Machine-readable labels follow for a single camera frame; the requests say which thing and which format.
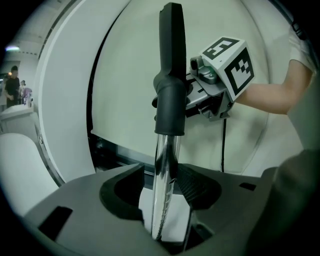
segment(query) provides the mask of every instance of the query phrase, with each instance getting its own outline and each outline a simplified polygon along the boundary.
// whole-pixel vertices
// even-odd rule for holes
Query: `white chair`
[[[25,135],[0,135],[0,183],[12,210],[24,216],[58,189],[35,143]]]

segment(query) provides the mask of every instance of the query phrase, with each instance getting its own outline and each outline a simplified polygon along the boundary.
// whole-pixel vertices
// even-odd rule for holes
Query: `rectangular hole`
[[[58,206],[39,226],[39,230],[48,238],[55,241],[72,211],[70,208]]]
[[[239,185],[239,187],[244,188],[244,189],[246,189],[246,190],[254,191],[255,188],[256,188],[256,185],[243,182],[243,183],[241,183],[241,184]]]

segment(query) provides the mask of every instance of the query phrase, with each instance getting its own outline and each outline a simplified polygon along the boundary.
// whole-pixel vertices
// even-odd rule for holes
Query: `black handle grip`
[[[168,3],[159,16],[161,70],[153,80],[157,93],[155,132],[182,136],[186,112],[186,36],[181,4]]]

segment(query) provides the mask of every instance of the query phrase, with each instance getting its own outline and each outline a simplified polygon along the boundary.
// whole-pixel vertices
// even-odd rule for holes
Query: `chrome rod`
[[[152,238],[161,238],[178,169],[180,137],[158,135],[153,179]]]

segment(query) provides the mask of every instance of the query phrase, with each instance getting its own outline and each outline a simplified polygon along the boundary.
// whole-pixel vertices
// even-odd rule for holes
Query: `white sleeve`
[[[314,73],[315,66],[310,58],[308,45],[305,41],[299,39],[292,27],[289,30],[289,43],[291,47],[290,60],[301,62]]]

